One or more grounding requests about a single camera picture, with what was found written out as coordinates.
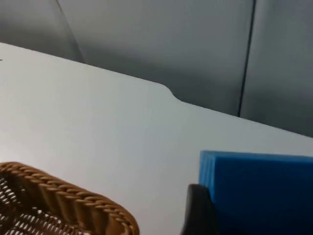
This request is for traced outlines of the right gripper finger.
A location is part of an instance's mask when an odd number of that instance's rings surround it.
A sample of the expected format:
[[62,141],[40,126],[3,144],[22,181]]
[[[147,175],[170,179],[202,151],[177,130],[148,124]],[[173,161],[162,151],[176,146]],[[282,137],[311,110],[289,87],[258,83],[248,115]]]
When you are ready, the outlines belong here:
[[182,235],[217,235],[218,224],[208,188],[190,184],[187,189]]

